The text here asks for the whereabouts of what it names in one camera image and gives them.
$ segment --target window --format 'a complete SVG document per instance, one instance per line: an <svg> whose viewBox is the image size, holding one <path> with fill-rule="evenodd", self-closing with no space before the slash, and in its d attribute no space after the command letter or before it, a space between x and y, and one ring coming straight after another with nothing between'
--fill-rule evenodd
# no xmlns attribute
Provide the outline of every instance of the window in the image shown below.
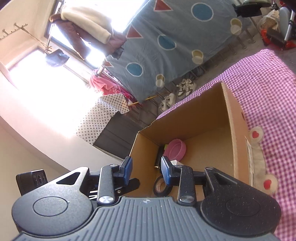
<svg viewBox="0 0 296 241"><path fill-rule="evenodd" d="M66 2L77 1L77 0L66 0ZM94 2L100 11L106 16L112 19L112 27L118 31L123 32L129 25L130 21L141 9L141 7L148 2L148 0L89 0ZM62 0L56 0L56 4L53 8L52 14L57 13L58 9L62 4ZM48 37L50 29L50 23L48 24L45 37ZM52 31L52 41L58 44L61 48L70 50L73 55L77 55L69 41L63 36L57 26L53 26ZM86 58L85 64L92 69L98 68L105 58L103 53L99 50L88 45L92 51L90 55Z"/></svg>
<svg viewBox="0 0 296 241"><path fill-rule="evenodd" d="M37 118L55 131L69 136L95 105L101 93L65 67L51 67L35 50L10 69L13 83Z"/></svg>

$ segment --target black tape roll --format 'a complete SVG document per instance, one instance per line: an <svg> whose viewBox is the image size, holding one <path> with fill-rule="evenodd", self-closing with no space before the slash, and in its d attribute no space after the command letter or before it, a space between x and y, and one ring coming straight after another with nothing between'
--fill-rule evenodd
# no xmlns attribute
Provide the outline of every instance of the black tape roll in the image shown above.
<svg viewBox="0 0 296 241"><path fill-rule="evenodd" d="M160 176L156 179L156 181L153 185L153 193L156 196L166 197L172 191L173 187L167 186L167 185L165 185L165 189L163 191L161 191L160 187L161 187L161 184L163 184L164 182L165 182L165 180L163 179L163 176Z"/></svg>

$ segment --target red heart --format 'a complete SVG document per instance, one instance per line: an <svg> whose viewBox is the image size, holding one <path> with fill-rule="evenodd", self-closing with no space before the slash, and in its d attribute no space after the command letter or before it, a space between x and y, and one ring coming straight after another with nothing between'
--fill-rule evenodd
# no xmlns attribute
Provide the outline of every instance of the red heart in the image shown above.
<svg viewBox="0 0 296 241"><path fill-rule="evenodd" d="M252 137L253 138L258 138L259 137L259 133L257 131L253 131L252 132Z"/></svg>
<svg viewBox="0 0 296 241"><path fill-rule="evenodd" d="M272 181L270 179L266 180L263 185L265 190L269 190L270 189L270 185L271 185Z"/></svg>

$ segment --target blue circle pattern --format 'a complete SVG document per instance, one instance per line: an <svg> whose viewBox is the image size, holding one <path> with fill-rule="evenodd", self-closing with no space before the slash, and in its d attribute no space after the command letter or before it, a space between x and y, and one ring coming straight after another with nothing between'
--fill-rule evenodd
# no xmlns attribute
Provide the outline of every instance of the blue circle pattern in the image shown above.
<svg viewBox="0 0 296 241"><path fill-rule="evenodd" d="M158 43L165 50L172 50L176 48L176 43L165 35L158 36Z"/></svg>
<svg viewBox="0 0 296 241"><path fill-rule="evenodd" d="M214 13L213 13L212 9L208 5L206 5L204 3L198 3L198 4L193 6L192 14L198 20L208 21L208 20L210 20L212 18Z"/></svg>
<svg viewBox="0 0 296 241"><path fill-rule="evenodd" d="M143 73L143 68L141 65L137 64L137 63L129 63L126 66L127 71L133 75L133 76L141 76Z"/></svg>

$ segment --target box flap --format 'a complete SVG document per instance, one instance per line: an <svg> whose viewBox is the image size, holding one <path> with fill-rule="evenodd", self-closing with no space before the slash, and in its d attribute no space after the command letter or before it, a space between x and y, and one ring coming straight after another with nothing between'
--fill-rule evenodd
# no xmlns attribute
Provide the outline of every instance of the box flap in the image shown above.
<svg viewBox="0 0 296 241"><path fill-rule="evenodd" d="M222 84L182 104L140 131L157 145L173 139L186 140L229 123Z"/></svg>
<svg viewBox="0 0 296 241"><path fill-rule="evenodd" d="M249 140L248 126L244 119L243 110L232 92L224 83L222 83L222 88L224 91L231 129L234 177L249 184L249 164L246 144L246 138Z"/></svg>
<svg viewBox="0 0 296 241"><path fill-rule="evenodd" d="M133 144L130 156L133 159L133 171L131 178L140 180L139 189L130 192L128 196L147 197L151 195L151 189L159 171L154 168L159 146L138 133Z"/></svg>

